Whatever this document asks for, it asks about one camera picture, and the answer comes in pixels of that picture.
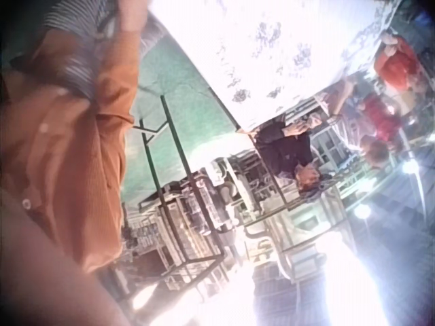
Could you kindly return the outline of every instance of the hair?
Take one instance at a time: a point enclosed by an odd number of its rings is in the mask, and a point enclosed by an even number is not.
[[[398,155],[398,154],[402,153],[403,149],[404,149],[404,145],[403,145],[402,139],[400,139],[399,137],[396,137],[392,141],[389,142],[389,150],[393,154]]]
[[[374,167],[382,167],[389,159],[387,143],[384,141],[374,141],[366,152],[367,162]]]

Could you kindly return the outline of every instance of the hand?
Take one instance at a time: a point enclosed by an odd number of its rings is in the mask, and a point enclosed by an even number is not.
[[[393,56],[397,52],[397,46],[385,46],[384,53],[387,56]]]
[[[141,32],[147,22],[147,0],[118,0],[120,30]]]
[[[393,36],[388,32],[382,32],[381,40],[383,43],[387,44],[388,46],[393,46],[394,44],[399,43],[397,37]]]
[[[290,136],[297,136],[299,134],[303,134],[308,129],[309,129],[309,125],[304,121],[300,121],[285,127],[283,129],[283,132],[285,137],[290,137]]]

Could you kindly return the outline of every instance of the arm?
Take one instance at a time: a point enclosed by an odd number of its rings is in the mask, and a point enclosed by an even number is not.
[[[99,282],[65,257],[7,193],[1,199],[2,309],[17,325],[129,325]]]
[[[337,115],[341,112],[341,109],[346,103],[346,100],[352,95],[354,87],[355,84],[353,82],[349,80],[345,81],[345,85],[343,86],[343,91],[341,92],[341,95],[337,101],[336,106],[329,108],[330,115]]]
[[[399,115],[401,113],[401,106],[398,101],[394,100],[393,98],[382,94],[381,100],[385,103],[386,107],[393,107],[394,108],[394,115]]]
[[[281,154],[273,145],[274,141],[284,138],[284,122],[275,122],[263,128],[256,137],[256,148],[267,167],[274,175],[281,172]]]
[[[385,54],[384,51],[381,51],[381,53],[378,55],[378,57],[375,60],[375,71],[379,76],[381,76],[381,72],[383,70],[383,67],[387,63],[389,59],[389,56]]]
[[[284,138],[284,128],[284,122],[274,122],[266,128],[263,128],[257,134],[257,143],[270,144],[274,141],[277,141],[278,139]]]
[[[129,114],[136,96],[141,31],[147,0],[118,0],[120,32],[108,49],[97,81],[97,127],[108,184],[119,191],[125,173],[124,136],[133,125]]]

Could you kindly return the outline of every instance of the ceiling light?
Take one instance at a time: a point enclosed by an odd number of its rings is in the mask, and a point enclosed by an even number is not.
[[[414,175],[419,172],[419,164],[415,159],[411,158],[403,164],[402,170],[403,173]]]
[[[362,180],[358,187],[358,191],[371,192],[373,190],[373,187],[375,186],[376,181],[377,181],[376,178]]]
[[[370,217],[370,214],[372,213],[372,210],[368,205],[359,204],[353,210],[353,213],[358,219],[368,219]]]

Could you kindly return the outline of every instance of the person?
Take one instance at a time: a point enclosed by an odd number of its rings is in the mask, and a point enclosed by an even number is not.
[[[388,107],[394,112],[400,107],[385,96],[387,107],[367,82],[357,81],[358,76],[353,76],[328,88],[322,107],[343,143],[351,151],[361,152],[372,167],[380,168],[389,158],[387,142],[393,141],[400,127],[400,119]]]
[[[93,9],[100,7],[71,0],[58,6],[48,15],[58,28],[46,30],[23,71],[3,76],[9,98],[0,111],[1,186],[66,256],[92,272],[122,250],[124,135],[134,122],[147,1],[118,0],[119,28],[94,81],[77,56],[89,44],[79,25],[95,30]],[[77,14],[90,18],[71,20]]]
[[[313,114],[310,122],[299,121],[289,126],[273,122],[255,135],[258,153],[274,176],[296,180],[300,194],[318,189],[325,178],[313,165],[309,129],[321,124]]]
[[[130,325],[100,282],[66,257],[19,202],[0,192],[2,325]]]
[[[381,34],[383,45],[375,60],[375,71],[396,90],[412,89],[417,94],[425,93],[427,83],[414,50],[399,35],[387,31]]]

